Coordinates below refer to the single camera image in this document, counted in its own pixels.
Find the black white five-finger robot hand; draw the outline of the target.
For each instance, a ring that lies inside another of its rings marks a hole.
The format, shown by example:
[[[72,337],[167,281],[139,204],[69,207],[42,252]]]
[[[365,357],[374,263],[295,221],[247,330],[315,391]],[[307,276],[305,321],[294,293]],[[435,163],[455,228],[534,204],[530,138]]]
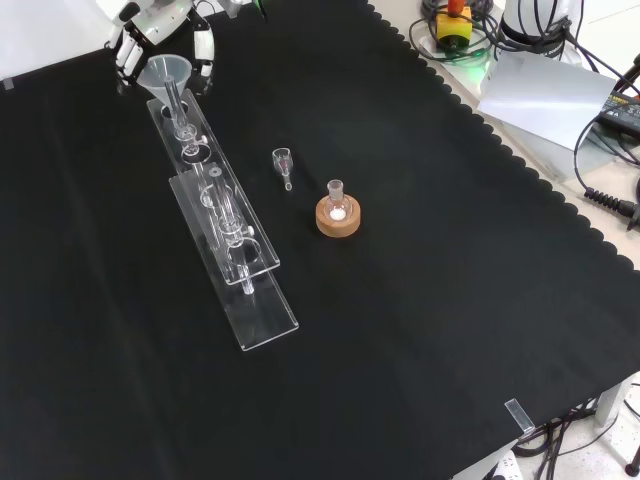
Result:
[[[96,5],[111,21],[105,48],[113,54],[117,76],[130,86],[152,49],[188,24],[193,31],[194,61],[200,75],[212,74],[215,44],[210,24],[192,1],[104,0]]]

